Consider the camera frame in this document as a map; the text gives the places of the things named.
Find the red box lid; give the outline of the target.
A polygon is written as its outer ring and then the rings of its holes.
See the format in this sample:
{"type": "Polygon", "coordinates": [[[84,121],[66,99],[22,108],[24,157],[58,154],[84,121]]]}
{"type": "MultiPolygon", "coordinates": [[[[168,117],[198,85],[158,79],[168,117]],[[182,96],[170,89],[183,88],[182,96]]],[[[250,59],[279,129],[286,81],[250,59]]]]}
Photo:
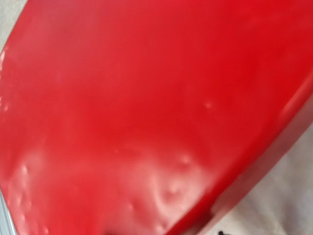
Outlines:
{"type": "Polygon", "coordinates": [[[20,235],[214,224],[312,123],[310,0],[29,0],[0,55],[20,235]]]}

